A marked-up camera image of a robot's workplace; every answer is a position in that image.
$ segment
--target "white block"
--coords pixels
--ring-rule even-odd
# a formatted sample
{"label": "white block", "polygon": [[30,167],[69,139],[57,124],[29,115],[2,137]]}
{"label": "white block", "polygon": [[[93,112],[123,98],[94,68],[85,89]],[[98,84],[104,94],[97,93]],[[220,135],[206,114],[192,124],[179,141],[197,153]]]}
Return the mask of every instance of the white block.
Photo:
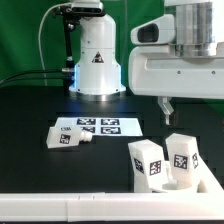
{"label": "white block", "polygon": [[149,188],[168,182],[161,146],[149,140],[129,143],[128,146],[135,178],[145,177]]}
{"label": "white block", "polygon": [[47,136],[48,148],[79,145],[79,141],[91,141],[92,133],[78,126],[50,127]]}
{"label": "white block", "polygon": [[198,185],[201,172],[196,138],[172,134],[166,139],[166,144],[173,178],[179,183]]}

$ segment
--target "marker sheet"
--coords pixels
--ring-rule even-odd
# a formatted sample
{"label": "marker sheet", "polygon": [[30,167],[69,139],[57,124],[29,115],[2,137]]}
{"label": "marker sheet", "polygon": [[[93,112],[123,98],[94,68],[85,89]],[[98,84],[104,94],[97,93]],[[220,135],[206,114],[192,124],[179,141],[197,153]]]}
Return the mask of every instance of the marker sheet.
{"label": "marker sheet", "polygon": [[99,136],[142,136],[137,118],[60,117],[55,126],[78,125]]}

